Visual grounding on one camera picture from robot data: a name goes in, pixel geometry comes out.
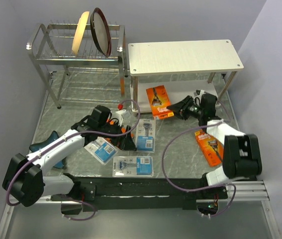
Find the white two-tier shelf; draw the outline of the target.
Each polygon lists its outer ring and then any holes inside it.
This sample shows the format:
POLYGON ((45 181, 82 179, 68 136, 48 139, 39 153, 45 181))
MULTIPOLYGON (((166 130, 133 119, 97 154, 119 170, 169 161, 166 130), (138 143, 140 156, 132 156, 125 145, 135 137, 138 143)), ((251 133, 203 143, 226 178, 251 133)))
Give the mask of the white two-tier shelf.
POLYGON ((229 39, 128 44, 132 100, 151 112, 146 89, 164 85, 171 103, 195 90, 221 98, 244 66, 229 39))

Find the blue razor blister pack left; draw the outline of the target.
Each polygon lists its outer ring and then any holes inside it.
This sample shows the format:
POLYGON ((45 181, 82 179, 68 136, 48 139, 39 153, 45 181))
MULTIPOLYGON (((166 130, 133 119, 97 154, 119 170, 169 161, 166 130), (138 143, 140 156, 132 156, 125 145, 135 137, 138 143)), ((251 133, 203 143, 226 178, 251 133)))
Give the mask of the blue razor blister pack left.
POLYGON ((118 153, 118 150, 103 137, 88 143, 84 149, 102 165, 106 165, 118 153))

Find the orange razor box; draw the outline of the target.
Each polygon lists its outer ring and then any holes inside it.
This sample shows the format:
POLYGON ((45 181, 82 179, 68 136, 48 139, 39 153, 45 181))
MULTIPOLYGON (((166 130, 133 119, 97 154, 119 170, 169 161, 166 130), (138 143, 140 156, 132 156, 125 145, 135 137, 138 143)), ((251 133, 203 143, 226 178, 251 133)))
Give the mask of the orange razor box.
POLYGON ((164 85, 147 88, 146 93, 154 119, 163 120, 174 116, 174 113, 167 109, 171 102, 164 85))
POLYGON ((105 133, 108 133, 108 134, 121 134, 121 133, 125 133, 128 130, 130 130, 130 128, 131 127, 129 125, 127 125, 126 127, 119 125, 119 119, 117 119, 117 118, 110 119, 104 125, 105 133))
POLYGON ((208 165, 210 167, 220 165, 224 151, 222 143, 210 134, 205 133, 202 129, 194 134, 208 165))

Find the steel dish rack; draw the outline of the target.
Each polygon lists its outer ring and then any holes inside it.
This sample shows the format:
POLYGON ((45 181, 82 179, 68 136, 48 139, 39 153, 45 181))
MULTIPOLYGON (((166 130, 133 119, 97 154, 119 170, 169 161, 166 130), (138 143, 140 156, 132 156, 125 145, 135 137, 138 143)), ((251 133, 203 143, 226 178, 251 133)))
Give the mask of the steel dish rack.
POLYGON ((26 44, 48 95, 58 109, 65 105, 116 104, 126 95, 125 26, 109 25, 109 56, 97 49, 89 25, 75 55, 71 48, 76 28, 75 23, 38 23, 26 44))

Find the blue razor blister pack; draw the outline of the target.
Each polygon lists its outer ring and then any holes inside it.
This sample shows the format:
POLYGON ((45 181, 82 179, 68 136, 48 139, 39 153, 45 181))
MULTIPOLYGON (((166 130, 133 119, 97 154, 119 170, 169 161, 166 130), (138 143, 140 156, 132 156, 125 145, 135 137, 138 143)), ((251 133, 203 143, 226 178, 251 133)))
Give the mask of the blue razor blister pack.
POLYGON ((102 165, 106 165, 118 153, 118 150, 103 137, 88 143, 84 149, 102 165))
POLYGON ((117 156, 113 159, 113 177, 146 178, 153 175, 151 156, 117 156))
POLYGON ((137 151, 150 153, 155 151, 155 130, 154 119, 140 119, 135 136, 137 151))

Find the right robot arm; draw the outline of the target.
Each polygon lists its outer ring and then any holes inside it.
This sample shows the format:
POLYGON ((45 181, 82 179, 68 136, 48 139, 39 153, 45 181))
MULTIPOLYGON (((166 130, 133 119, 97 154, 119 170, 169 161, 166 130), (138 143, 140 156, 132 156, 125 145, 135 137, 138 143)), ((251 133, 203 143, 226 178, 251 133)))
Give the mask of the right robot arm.
POLYGON ((223 145, 222 165, 208 172, 205 182, 199 186, 199 192, 204 198, 211 198, 217 191, 216 187, 225 186, 232 181, 248 179, 260 175, 262 161, 259 141, 255 134, 245 134, 230 125, 216 114, 217 96, 204 92, 197 101, 192 96, 186 96, 180 102, 167 106, 177 118, 187 120, 194 117, 198 126, 183 131, 203 130, 213 136, 223 145))

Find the dark brown plate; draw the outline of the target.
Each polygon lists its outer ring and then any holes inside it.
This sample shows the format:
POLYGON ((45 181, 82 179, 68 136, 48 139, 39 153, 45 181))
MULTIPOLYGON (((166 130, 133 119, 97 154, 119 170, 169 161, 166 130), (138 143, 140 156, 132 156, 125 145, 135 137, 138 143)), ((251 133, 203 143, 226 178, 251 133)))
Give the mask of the dark brown plate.
POLYGON ((107 21, 100 8, 96 7, 90 18, 91 33, 94 44, 105 57, 111 54, 111 36, 107 21))

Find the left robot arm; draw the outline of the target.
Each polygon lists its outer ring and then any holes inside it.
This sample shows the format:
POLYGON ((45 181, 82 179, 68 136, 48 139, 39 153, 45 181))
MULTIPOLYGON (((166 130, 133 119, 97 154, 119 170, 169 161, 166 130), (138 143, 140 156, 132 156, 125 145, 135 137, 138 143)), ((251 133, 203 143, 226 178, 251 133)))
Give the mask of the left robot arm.
POLYGON ((96 106, 60 138, 24 156, 16 154, 9 163, 2 187, 6 190, 6 203, 10 206, 22 204, 29 207, 43 196, 64 195, 69 200, 83 195, 79 178, 65 173, 61 176, 47 176, 55 164, 73 152, 87 146, 98 137, 109 138, 121 150, 135 150, 131 132, 137 127, 111 123, 111 110, 96 106))

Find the blue razor blister pack front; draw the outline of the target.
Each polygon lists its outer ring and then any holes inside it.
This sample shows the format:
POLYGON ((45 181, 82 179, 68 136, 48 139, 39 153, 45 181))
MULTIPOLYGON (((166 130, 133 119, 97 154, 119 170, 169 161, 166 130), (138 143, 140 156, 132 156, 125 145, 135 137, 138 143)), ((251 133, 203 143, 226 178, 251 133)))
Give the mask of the blue razor blister pack front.
POLYGON ((146 178, 153 175, 151 156, 117 156, 113 159, 113 177, 146 178))

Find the cream plate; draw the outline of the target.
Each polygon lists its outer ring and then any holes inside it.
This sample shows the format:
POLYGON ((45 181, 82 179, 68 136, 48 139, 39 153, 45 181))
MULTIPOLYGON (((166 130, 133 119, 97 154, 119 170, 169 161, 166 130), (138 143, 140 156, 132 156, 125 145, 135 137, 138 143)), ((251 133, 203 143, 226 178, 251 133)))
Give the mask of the cream plate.
POLYGON ((89 18, 89 11, 85 11, 82 13, 79 22, 77 24, 76 32, 73 38, 73 43, 72 43, 72 53, 77 56, 79 52, 79 48, 82 42, 82 38, 86 29, 87 21, 89 18))

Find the blue razor blister pack centre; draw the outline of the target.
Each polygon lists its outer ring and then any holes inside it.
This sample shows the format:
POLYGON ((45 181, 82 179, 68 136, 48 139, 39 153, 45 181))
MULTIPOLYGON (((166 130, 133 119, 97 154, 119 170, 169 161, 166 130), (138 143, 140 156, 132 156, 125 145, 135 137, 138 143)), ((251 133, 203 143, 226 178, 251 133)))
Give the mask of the blue razor blister pack centre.
POLYGON ((137 151, 150 153, 155 151, 155 130, 154 119, 140 119, 135 136, 137 151))

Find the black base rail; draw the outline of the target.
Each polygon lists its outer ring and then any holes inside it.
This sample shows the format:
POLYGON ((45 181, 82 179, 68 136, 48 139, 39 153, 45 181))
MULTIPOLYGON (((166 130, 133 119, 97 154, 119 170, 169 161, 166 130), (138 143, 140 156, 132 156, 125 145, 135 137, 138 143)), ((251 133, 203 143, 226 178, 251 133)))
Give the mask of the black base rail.
POLYGON ((169 209, 196 210, 197 200, 227 199, 224 186, 181 191, 179 188, 205 187, 205 178, 115 178, 76 177, 75 187, 69 193, 54 193, 52 201, 83 201, 84 212, 93 210, 169 209))

